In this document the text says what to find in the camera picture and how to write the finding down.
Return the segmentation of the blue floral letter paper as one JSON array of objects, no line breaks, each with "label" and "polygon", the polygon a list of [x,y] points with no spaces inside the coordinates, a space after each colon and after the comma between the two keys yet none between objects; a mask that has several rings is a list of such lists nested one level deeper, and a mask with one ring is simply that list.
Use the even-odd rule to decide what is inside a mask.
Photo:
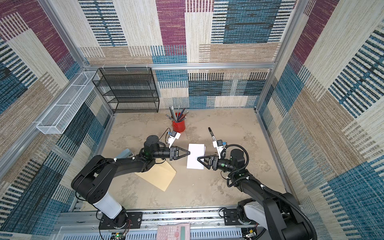
[{"label": "blue floral letter paper", "polygon": [[198,161],[198,158],[205,155],[205,149],[206,147],[204,144],[189,144],[188,151],[190,154],[187,158],[187,169],[204,169],[204,166]]}]

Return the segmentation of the tan paper envelope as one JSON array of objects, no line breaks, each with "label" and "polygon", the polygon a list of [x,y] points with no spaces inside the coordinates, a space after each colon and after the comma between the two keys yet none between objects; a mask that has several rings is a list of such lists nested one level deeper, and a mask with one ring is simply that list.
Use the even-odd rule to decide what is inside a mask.
[{"label": "tan paper envelope", "polygon": [[176,173],[176,170],[168,162],[164,162],[155,164],[149,171],[136,173],[136,175],[165,192]]}]

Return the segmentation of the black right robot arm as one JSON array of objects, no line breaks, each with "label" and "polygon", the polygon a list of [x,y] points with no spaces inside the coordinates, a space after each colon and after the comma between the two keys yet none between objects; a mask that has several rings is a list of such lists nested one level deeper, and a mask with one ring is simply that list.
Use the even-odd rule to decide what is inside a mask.
[{"label": "black right robot arm", "polygon": [[282,194],[261,183],[247,170],[250,156],[245,148],[237,144],[229,147],[234,147],[229,159],[225,158],[224,148],[219,155],[197,157],[197,161],[209,170],[228,172],[227,187],[236,187],[263,208],[264,228],[273,240],[316,240],[314,225],[293,195]]}]

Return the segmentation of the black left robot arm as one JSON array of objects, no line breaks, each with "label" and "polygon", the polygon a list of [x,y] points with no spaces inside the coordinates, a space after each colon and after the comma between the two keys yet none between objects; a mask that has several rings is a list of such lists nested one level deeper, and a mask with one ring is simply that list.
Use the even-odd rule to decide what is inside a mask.
[{"label": "black left robot arm", "polygon": [[94,156],[74,177],[71,187],[87,203],[101,211],[110,220],[126,219],[126,210],[109,193],[117,177],[148,172],[157,159],[179,160],[191,154],[178,146],[167,147],[156,135],[150,135],[137,155],[126,158]]}]

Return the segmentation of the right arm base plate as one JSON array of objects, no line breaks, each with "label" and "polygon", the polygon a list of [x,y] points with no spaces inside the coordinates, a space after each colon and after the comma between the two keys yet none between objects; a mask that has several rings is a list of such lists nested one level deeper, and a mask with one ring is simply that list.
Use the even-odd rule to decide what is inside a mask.
[{"label": "right arm base plate", "polygon": [[237,209],[223,208],[221,212],[225,226],[248,225],[250,223],[245,214]]}]

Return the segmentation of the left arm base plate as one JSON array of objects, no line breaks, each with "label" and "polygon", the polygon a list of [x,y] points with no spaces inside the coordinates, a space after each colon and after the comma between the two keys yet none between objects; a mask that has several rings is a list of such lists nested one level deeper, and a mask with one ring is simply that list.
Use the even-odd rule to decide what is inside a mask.
[{"label": "left arm base plate", "polygon": [[124,212],[122,211],[114,219],[110,219],[103,214],[100,220],[100,230],[127,230],[139,229],[142,223],[143,212]]}]

